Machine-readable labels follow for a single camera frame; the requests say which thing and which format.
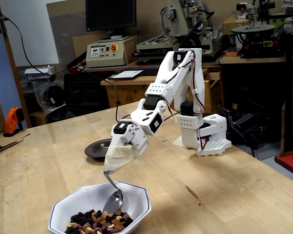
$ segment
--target white robotic arm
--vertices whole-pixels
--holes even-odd
[[[194,102],[185,101],[189,87]],[[164,122],[163,112],[170,110],[174,100],[175,110],[181,111],[178,126],[187,148],[197,149],[197,154],[202,156],[221,154],[231,147],[231,142],[226,140],[226,119],[219,115],[202,117],[205,103],[202,49],[168,52],[145,96],[131,114],[131,119],[122,119],[113,126],[111,145],[131,144],[141,155],[148,146],[147,135],[157,133]]]

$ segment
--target monitor screen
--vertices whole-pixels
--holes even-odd
[[[86,0],[87,31],[136,26],[136,0]]]

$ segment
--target metal spoon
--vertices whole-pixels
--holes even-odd
[[[122,206],[124,201],[124,194],[122,190],[120,190],[116,184],[114,184],[113,180],[109,177],[109,172],[104,172],[105,177],[107,180],[117,189],[115,193],[111,195],[111,197],[107,200],[103,211],[106,211],[108,214],[116,213]]]

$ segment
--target red emergency stop button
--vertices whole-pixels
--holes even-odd
[[[112,46],[111,46],[111,50],[112,50],[113,52],[118,51],[118,45],[112,45]]]

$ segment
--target milling machine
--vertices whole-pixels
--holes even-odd
[[[138,44],[135,57],[160,59],[180,47],[202,48],[203,57],[214,57],[221,49],[223,33],[207,26],[213,14],[203,8],[201,0],[167,0],[160,15],[163,35]]]

